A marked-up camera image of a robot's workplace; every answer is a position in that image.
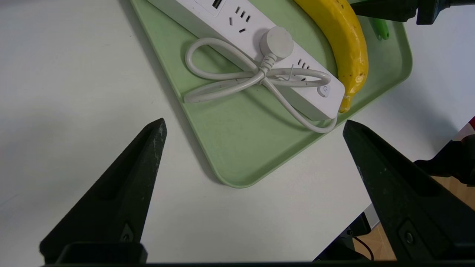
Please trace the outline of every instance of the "cable strain relief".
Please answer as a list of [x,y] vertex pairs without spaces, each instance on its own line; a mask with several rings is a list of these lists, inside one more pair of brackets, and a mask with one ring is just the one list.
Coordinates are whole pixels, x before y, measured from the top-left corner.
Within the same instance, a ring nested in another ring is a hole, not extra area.
[[267,73],[269,70],[271,70],[274,67],[276,60],[277,60],[277,56],[272,53],[265,55],[259,69]]

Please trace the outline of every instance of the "white table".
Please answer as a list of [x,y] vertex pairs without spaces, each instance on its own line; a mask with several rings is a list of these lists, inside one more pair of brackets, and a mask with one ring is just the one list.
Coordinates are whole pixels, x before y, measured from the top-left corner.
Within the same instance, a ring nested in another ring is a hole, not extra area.
[[[353,119],[431,158],[475,115],[474,11],[407,23],[411,77]],[[0,85],[0,266],[41,265],[39,242],[161,117],[149,262],[308,261],[370,204],[341,126],[249,189],[216,183],[126,0],[0,2]]]

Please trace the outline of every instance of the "power button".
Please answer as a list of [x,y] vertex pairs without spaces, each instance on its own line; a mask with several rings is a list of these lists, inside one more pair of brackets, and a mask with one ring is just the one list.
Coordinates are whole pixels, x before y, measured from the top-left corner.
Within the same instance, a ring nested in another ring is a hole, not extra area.
[[330,87],[329,86],[319,86],[317,88],[317,92],[319,95],[323,97],[327,97],[330,94]]

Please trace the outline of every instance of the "wooden floor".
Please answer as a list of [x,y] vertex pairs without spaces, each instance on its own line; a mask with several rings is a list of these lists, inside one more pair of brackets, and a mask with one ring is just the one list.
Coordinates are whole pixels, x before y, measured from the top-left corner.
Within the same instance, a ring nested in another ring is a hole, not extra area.
[[[434,179],[475,210],[475,187],[467,187],[453,177],[434,177]],[[373,231],[368,235],[361,236],[360,239],[371,248],[375,260],[396,260],[381,224],[373,229]],[[356,251],[370,258],[368,250],[362,244],[356,240],[353,240],[353,242]]]

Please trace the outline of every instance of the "electrical socket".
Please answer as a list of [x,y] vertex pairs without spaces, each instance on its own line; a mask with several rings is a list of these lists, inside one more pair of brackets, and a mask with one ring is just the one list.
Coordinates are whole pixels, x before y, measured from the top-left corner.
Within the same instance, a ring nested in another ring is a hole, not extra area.
[[[228,42],[260,65],[264,56],[259,42],[275,27],[269,18],[248,0],[148,0],[199,38],[213,37]],[[227,50],[213,47],[243,70],[249,70]],[[292,54],[275,63],[274,68],[302,67],[323,71],[332,76],[326,86],[277,89],[298,111],[313,121],[333,119],[344,96],[343,84],[294,42]],[[291,75],[291,80],[308,79]]]

